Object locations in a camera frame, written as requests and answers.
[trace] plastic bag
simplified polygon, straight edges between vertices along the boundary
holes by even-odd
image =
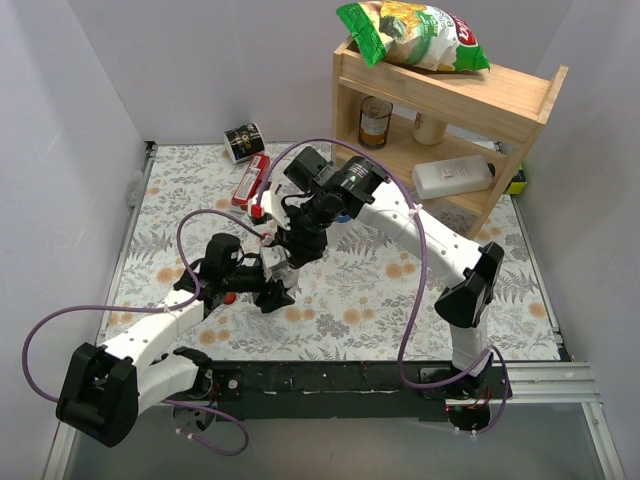
[[[469,26],[443,10],[402,2],[360,2],[336,10],[367,66],[380,60],[454,72],[489,68]]]

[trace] white robotic arm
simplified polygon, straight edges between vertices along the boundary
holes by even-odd
[[[307,147],[285,175],[308,194],[304,203],[288,205],[286,198],[280,201],[270,191],[259,203],[256,198],[250,203],[254,220],[272,217],[278,223],[274,241],[241,260],[239,239],[215,234],[205,257],[192,265],[194,271],[199,269],[202,287],[197,300],[169,311],[194,294],[193,280],[185,275],[161,304],[167,311],[143,318],[100,347],[79,347],[58,401],[60,420],[112,446],[155,403],[178,392],[202,392],[207,382],[213,386],[213,363],[203,353],[179,348],[159,360],[160,355],[220,305],[227,292],[252,292],[263,313],[294,303],[287,290],[297,281],[297,269],[322,257],[326,229],[344,213],[384,232],[422,259],[413,219],[420,215],[429,268],[447,287],[435,309],[450,325],[452,365],[467,370],[477,360],[489,346],[485,307],[504,254],[500,247],[480,247],[426,212],[410,211],[400,189],[385,183],[384,172],[362,157],[338,169]],[[469,376],[480,377],[488,361],[489,357],[477,364]]]

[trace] wooden box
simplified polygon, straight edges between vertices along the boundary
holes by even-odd
[[[332,135],[358,145],[360,103],[372,95],[513,147],[507,156],[449,134],[437,145],[426,146],[414,140],[413,120],[394,114],[387,145],[372,151],[411,187],[411,172],[418,163],[484,155],[496,168],[490,187],[443,197],[476,216],[467,233],[473,238],[547,123],[567,70],[560,66],[552,80],[544,80],[499,65],[463,73],[430,73],[386,62],[368,68],[349,37],[333,56]],[[352,156],[345,148],[333,149],[338,164]]]

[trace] paper label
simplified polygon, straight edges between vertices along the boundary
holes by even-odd
[[[260,175],[259,168],[249,167],[247,172],[244,174],[244,177],[242,177],[242,181],[240,182],[240,185],[238,185],[238,189],[233,197],[237,200],[248,200],[251,195],[251,189],[253,188],[253,184],[256,182],[258,175]]]
[[[384,135],[387,131],[387,125],[389,124],[389,117],[385,118],[369,118],[364,113],[360,126],[362,131],[367,135]]]
[[[438,172],[440,180],[445,181],[459,177],[470,177],[471,174],[467,168],[466,160],[457,160],[446,165],[437,165],[436,172]]]

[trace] red clamp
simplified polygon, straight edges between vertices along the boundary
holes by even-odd
[[[236,298],[238,298],[238,296],[235,293],[233,292],[227,293],[224,296],[224,300],[222,301],[222,303],[224,303],[225,305],[231,305],[233,302],[236,301]]]
[[[260,205],[251,205],[251,216],[256,220],[261,219],[264,216],[264,208]]]

